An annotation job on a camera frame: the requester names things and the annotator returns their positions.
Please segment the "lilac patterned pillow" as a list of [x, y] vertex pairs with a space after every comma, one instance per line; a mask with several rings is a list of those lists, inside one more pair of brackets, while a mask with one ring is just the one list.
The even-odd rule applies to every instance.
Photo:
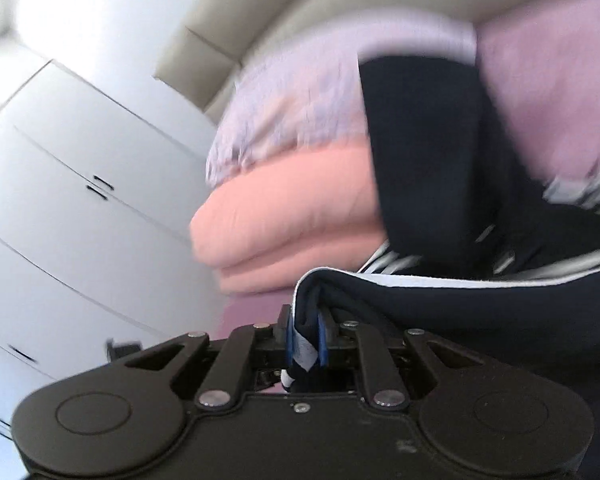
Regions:
[[380, 9], [286, 41], [252, 61], [235, 82], [207, 157], [208, 185], [216, 188], [296, 148], [365, 136], [358, 66], [394, 54], [474, 64], [477, 33], [473, 24], [441, 14]]

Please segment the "dark navy garment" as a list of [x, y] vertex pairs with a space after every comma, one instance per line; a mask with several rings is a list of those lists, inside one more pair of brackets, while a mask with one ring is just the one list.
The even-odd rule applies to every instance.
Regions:
[[381, 274], [317, 269], [294, 292], [304, 365], [317, 313], [398, 336], [420, 328], [580, 389], [600, 387], [600, 189], [552, 203], [524, 168], [478, 70], [426, 56], [360, 66]]

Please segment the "purple ribbed bedspread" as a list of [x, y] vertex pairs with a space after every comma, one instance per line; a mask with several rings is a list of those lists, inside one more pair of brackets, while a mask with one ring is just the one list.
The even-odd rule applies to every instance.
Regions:
[[[600, 0], [539, 0], [474, 27], [477, 57], [467, 65], [478, 70], [506, 136], [545, 198], [560, 203], [599, 190]], [[296, 148], [265, 162], [299, 150], [370, 146], [367, 119], [366, 126], [365, 136], [347, 143]], [[317, 269], [372, 275], [397, 261], [386, 238], [358, 270], [317, 266], [291, 286]]]

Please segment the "pink folded quilt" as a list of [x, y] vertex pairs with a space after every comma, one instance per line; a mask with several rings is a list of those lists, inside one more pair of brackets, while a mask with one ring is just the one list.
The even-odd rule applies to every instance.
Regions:
[[387, 235], [368, 143], [299, 150], [216, 188], [190, 222], [223, 292], [293, 285], [317, 266], [355, 271]]

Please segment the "white wardrobe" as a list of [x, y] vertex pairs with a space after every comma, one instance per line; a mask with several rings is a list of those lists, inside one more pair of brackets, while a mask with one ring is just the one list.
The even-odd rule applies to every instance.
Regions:
[[202, 160], [48, 63], [0, 109], [0, 434], [18, 402], [106, 362], [218, 327], [188, 225]]

